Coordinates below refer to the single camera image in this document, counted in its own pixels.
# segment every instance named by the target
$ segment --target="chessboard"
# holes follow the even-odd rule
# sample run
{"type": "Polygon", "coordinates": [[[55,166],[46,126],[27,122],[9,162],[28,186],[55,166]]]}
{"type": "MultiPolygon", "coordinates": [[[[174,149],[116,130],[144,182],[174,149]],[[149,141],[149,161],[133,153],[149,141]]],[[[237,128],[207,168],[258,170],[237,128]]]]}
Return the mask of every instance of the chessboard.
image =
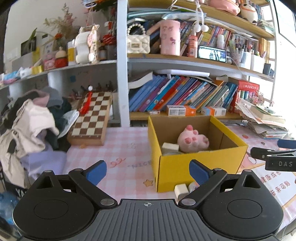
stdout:
{"type": "MultiPolygon", "coordinates": [[[[87,101],[88,93],[79,101],[79,111],[87,101]]],[[[112,103],[111,92],[93,92],[89,110],[85,115],[79,114],[68,133],[71,145],[104,145],[109,111],[112,103]]]]}

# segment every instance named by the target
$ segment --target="red tassel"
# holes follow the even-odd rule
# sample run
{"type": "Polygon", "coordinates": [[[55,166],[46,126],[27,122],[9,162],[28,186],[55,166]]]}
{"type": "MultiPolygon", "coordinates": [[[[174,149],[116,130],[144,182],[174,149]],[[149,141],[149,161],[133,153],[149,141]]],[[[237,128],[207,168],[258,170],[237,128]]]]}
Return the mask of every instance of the red tassel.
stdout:
{"type": "Polygon", "coordinates": [[[87,101],[85,102],[84,106],[80,109],[80,114],[85,115],[89,111],[89,106],[91,104],[91,97],[92,97],[92,92],[89,91],[89,95],[87,97],[87,101]]]}

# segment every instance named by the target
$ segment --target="beige jacket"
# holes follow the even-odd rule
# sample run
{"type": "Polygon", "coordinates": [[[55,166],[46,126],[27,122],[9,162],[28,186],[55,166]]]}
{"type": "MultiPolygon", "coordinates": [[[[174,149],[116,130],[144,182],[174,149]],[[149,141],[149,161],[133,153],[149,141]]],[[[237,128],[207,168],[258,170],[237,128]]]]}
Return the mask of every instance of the beige jacket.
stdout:
{"type": "Polygon", "coordinates": [[[59,134],[49,110],[34,105],[30,99],[26,100],[17,112],[12,129],[0,136],[0,160],[3,171],[11,183],[28,188],[20,159],[28,153],[41,152],[45,149],[45,144],[37,138],[44,129],[51,129],[55,135],[59,134]],[[15,139],[17,144],[14,154],[7,153],[12,139],[15,139]]]}

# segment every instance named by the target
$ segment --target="pile of clothes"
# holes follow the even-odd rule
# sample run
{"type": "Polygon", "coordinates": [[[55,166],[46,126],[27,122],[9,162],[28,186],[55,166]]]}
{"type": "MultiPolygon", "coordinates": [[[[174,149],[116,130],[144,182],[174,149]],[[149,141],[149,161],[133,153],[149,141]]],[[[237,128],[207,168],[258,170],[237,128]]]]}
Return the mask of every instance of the pile of clothes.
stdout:
{"type": "Polygon", "coordinates": [[[29,188],[45,170],[62,174],[67,155],[60,150],[58,138],[79,115],[68,100],[45,87],[27,92],[6,109],[0,126],[0,161],[6,180],[29,188]]]}

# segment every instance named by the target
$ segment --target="star print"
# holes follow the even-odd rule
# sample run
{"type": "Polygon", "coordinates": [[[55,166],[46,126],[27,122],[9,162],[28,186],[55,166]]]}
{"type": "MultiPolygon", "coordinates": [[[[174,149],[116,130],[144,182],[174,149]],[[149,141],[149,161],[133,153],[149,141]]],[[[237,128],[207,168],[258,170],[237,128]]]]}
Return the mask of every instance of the star print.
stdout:
{"type": "Polygon", "coordinates": [[[143,182],[143,184],[145,184],[146,187],[152,187],[153,186],[153,180],[146,179],[146,181],[143,182]]]}

